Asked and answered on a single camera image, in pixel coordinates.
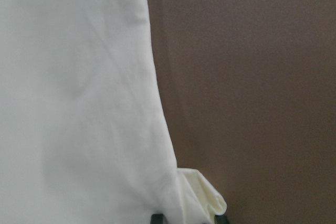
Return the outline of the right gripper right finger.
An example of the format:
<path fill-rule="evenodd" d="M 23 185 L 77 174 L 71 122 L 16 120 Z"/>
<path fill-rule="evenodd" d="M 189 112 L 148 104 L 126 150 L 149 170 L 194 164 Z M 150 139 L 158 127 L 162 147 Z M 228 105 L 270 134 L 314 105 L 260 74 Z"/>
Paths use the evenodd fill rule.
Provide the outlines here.
<path fill-rule="evenodd" d="M 215 215 L 215 217 L 214 217 L 214 223 L 215 224 L 229 224 L 229 220 L 228 220 L 226 214 Z"/>

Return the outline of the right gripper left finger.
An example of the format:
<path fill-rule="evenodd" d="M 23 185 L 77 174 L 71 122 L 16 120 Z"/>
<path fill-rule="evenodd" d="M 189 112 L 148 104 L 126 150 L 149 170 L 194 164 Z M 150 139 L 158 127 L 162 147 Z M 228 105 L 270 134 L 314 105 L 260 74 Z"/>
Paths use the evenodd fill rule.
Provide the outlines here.
<path fill-rule="evenodd" d="M 150 224 L 165 224 L 165 216 L 163 214 L 153 214 L 150 219 Z"/>

